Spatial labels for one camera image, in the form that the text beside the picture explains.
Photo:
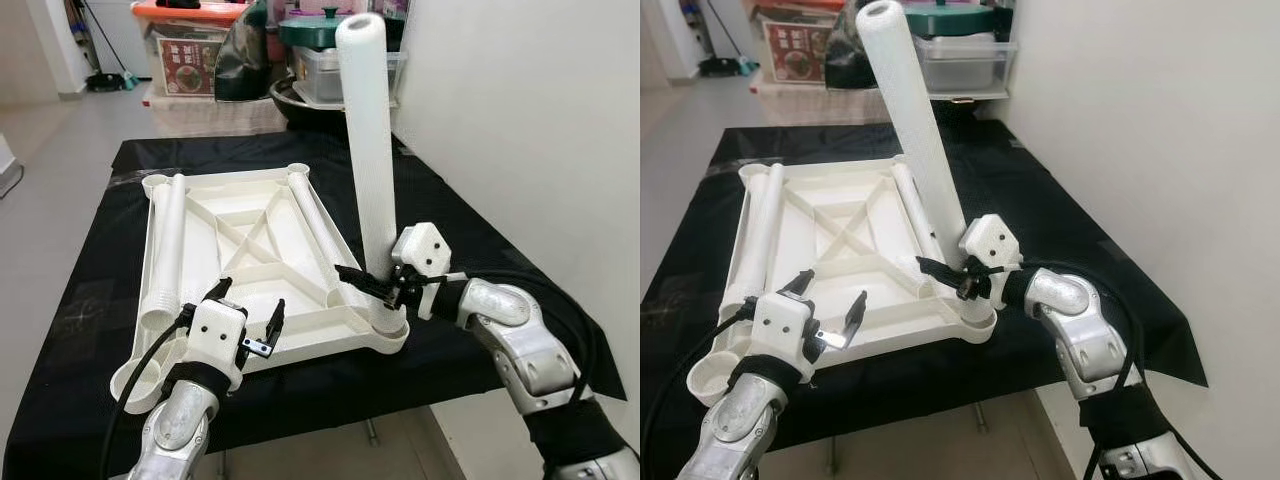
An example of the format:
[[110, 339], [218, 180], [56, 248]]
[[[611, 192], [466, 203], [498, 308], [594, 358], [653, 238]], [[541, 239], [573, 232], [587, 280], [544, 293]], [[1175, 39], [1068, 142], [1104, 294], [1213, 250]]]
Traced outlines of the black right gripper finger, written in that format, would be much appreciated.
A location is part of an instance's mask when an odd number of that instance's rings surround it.
[[340, 282], [355, 287], [361, 293], [374, 297], [384, 306], [398, 305], [398, 287], [393, 280], [380, 280], [360, 268], [335, 265], [334, 269]]
[[916, 256], [916, 264], [922, 274], [955, 289], [957, 293], [970, 292], [977, 285], [977, 279], [968, 270], [954, 269], [946, 262], [923, 256]]

